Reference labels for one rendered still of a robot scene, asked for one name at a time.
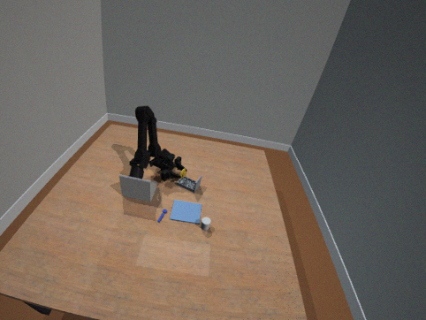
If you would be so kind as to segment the grey cylinder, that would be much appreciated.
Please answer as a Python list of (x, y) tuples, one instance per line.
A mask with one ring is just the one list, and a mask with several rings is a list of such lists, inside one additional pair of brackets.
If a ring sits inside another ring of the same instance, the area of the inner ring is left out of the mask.
[(208, 217), (204, 217), (201, 221), (201, 225), (200, 225), (201, 229), (203, 231), (207, 231), (209, 229), (210, 222), (211, 221)]

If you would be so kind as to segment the light blue mat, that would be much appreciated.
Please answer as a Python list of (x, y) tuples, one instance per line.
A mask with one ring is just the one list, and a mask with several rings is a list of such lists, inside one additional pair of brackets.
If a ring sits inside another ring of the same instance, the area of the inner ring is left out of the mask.
[(174, 200), (170, 220), (200, 223), (201, 203)]

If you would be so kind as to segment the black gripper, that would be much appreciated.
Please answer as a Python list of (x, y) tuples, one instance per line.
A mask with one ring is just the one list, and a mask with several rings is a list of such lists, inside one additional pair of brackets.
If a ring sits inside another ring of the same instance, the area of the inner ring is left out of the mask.
[[(163, 171), (162, 173), (161, 173), (161, 180), (162, 181), (166, 181), (167, 179), (180, 179), (181, 178), (181, 176), (179, 176), (178, 174), (176, 174), (176, 173), (174, 173), (174, 172), (172, 172), (171, 170), (174, 168), (174, 167), (176, 167), (177, 168), (177, 170), (180, 170), (180, 171), (182, 171), (185, 167), (181, 164), (181, 157), (180, 156), (177, 156), (175, 159), (174, 159), (174, 164), (170, 164), (170, 167), (168, 168), (168, 167), (166, 167), (164, 164), (163, 164), (163, 162), (165, 162), (165, 160), (166, 159), (163, 159), (161, 162), (160, 162), (160, 164), (159, 164), (159, 168), (161, 169), (161, 171)], [(185, 168), (186, 169), (186, 168)], [(186, 171), (187, 171), (187, 169), (186, 169)]]

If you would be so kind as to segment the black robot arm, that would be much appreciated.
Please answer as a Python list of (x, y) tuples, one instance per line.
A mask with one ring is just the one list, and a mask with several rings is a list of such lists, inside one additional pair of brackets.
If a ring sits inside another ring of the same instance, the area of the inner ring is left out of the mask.
[[(175, 155), (170, 153), (167, 149), (161, 150), (161, 146), (158, 144), (156, 135), (156, 122), (157, 119), (154, 116), (153, 111), (149, 106), (139, 106), (135, 109), (135, 116), (138, 120), (138, 148), (134, 153), (134, 158), (130, 161), (132, 169), (130, 171), (130, 177), (142, 179), (144, 169), (147, 169), (148, 164), (159, 168), (159, 164), (163, 159), (166, 159), (163, 164), (166, 167), (170, 167), (173, 163)], [(147, 149), (147, 124), (148, 124), (148, 137), (149, 145)], [(154, 157), (150, 161), (150, 157)], [(139, 165), (137, 165), (139, 164)]]

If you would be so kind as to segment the yellow round plate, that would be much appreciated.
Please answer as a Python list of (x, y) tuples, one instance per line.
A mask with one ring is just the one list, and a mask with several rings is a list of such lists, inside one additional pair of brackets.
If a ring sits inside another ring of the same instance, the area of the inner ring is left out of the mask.
[(186, 175), (186, 169), (184, 168), (184, 169), (181, 171), (181, 173), (180, 173), (180, 175), (179, 175), (179, 176), (181, 176), (181, 179), (182, 179), (183, 177), (185, 177), (185, 175)]

